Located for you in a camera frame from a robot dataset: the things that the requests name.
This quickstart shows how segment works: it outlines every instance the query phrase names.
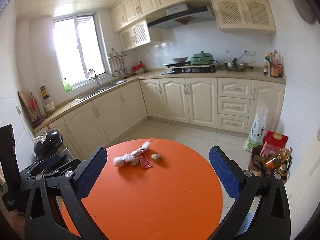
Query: red snack packet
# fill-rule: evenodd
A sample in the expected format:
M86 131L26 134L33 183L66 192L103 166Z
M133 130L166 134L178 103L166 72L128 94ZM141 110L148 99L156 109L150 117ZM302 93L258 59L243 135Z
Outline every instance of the red snack packet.
M144 153L139 156L139 160L140 160L141 168L147 169L147 168L152 167L152 164L148 161L148 159Z
M263 139L263 147L260 155L268 156L269 154L277 153L280 149L285 148L288 139L289 137L283 134L267 131Z

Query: orange tabletop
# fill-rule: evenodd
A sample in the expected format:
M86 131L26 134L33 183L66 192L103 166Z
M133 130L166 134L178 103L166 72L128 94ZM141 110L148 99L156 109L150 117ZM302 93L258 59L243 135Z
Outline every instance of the orange tabletop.
M153 167L113 166L113 158L151 141L146 156ZM196 151L163 139L139 139L107 149L108 161L83 205L110 240L206 240L222 212L220 182ZM149 157L159 153L155 163ZM77 234L66 208L62 215Z

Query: faucet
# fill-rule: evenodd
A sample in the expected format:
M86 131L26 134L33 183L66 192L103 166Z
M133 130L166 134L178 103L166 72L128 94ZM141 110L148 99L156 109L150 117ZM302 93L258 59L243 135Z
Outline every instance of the faucet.
M100 87L101 83L98 81L98 76L99 76L99 75L96 75L96 72L94 71L94 69L89 69L88 74L89 74L89 75L93 75L93 72L94 72L94 77L93 77L93 78L96 79L96 81L97 81L97 86L98 86L98 91L100 91L100 90L101 90L101 87Z

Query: tile floor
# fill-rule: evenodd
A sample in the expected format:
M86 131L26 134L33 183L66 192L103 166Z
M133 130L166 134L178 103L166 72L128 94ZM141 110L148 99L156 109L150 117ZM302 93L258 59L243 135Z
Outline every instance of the tile floor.
M243 170L248 168L251 155L249 152L243 150L246 138L199 130L151 119L147 120L143 125L127 135L120 142L143 138L161 138L179 142L194 149L207 161L209 161L209 150L213 146L219 146L228 158L235 160ZM228 196L223 187L222 195L222 217L224 217L234 203L234 199ZM258 203L259 198L256 197L251 206L251 212L255 212Z

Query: range hood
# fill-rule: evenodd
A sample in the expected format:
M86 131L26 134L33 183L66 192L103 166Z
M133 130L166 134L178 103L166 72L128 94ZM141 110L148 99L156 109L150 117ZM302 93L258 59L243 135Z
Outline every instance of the range hood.
M212 9L207 6L192 8L186 3L181 3L166 11L167 16L148 23L148 27L169 30L187 24L215 20Z

